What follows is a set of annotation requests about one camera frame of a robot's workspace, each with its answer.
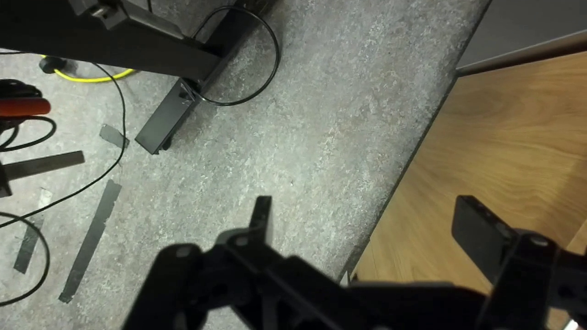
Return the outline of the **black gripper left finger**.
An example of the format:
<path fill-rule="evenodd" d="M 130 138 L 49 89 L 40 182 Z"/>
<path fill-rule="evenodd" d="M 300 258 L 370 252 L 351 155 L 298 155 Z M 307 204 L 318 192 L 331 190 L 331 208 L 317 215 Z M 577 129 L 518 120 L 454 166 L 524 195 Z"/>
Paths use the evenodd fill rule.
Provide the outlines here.
<path fill-rule="evenodd" d="M 254 199 L 249 221 L 245 226 L 221 230 L 216 237 L 219 247 L 262 247 L 269 237 L 271 197 L 258 195 Z"/>

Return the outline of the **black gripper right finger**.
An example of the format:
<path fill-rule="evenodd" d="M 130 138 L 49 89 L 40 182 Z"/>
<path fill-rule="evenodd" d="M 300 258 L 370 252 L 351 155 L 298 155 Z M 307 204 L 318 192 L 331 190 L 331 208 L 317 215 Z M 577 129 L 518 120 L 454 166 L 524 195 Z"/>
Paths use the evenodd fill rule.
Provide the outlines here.
<path fill-rule="evenodd" d="M 513 226 L 471 193 L 454 199 L 451 236 L 491 283 L 518 237 Z"/>

